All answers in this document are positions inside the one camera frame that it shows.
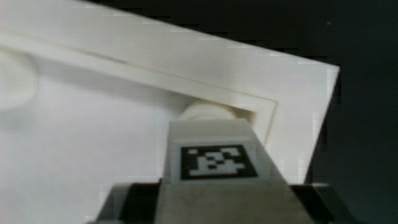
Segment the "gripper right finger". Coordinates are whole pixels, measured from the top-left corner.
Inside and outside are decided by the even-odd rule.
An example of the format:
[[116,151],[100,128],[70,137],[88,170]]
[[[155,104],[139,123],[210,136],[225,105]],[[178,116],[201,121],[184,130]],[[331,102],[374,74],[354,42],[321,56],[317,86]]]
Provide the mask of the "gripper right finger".
[[301,206],[287,224],[356,224],[349,206],[329,184],[294,184],[290,188]]

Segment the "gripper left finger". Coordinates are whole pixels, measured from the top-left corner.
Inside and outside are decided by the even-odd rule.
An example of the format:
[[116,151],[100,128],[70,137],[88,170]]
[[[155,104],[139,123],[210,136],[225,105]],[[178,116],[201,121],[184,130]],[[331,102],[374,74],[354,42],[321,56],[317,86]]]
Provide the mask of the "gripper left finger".
[[116,184],[88,224],[155,224],[159,194],[161,182]]

